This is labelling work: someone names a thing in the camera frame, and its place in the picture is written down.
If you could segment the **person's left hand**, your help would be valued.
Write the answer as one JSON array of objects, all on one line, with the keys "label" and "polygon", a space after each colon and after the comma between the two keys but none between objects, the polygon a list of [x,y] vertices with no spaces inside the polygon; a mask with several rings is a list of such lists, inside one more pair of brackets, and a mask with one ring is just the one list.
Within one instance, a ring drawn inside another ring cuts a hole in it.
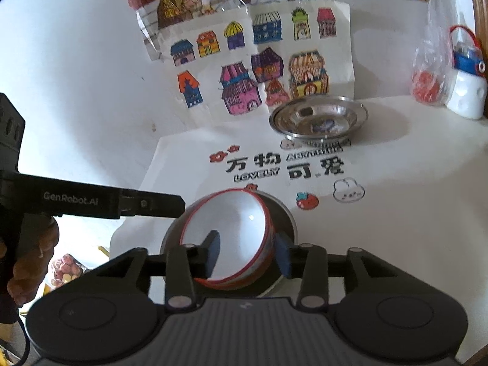
[{"label": "person's left hand", "polygon": [[25,214],[21,230],[21,243],[25,248],[7,284],[9,295],[19,307],[36,296],[58,242],[59,226],[54,217]]}]

